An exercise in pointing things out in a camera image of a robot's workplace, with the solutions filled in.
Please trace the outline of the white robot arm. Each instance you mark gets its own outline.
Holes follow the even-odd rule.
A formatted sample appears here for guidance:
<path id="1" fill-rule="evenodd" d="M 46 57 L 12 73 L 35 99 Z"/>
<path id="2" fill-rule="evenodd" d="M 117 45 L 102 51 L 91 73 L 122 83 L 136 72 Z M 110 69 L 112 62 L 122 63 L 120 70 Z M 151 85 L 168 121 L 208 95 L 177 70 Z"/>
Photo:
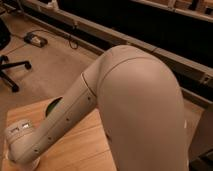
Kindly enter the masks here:
<path id="1" fill-rule="evenodd" d="M 9 160 L 35 163 L 93 110 L 119 171 L 189 171 L 180 85 L 160 59 L 129 45 L 98 57 L 39 126 L 28 119 L 8 126 Z"/>

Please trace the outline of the green object behind arm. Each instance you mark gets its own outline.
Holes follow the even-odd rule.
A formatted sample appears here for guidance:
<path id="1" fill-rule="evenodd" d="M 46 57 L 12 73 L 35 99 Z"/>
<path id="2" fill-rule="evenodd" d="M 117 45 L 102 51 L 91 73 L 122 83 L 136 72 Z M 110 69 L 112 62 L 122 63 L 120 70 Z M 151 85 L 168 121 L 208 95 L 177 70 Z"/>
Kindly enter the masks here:
<path id="1" fill-rule="evenodd" d="M 55 108 L 55 106 L 60 102 L 61 99 L 62 97 L 56 98 L 47 106 L 45 117 L 47 117 L 51 113 L 51 111 Z"/>

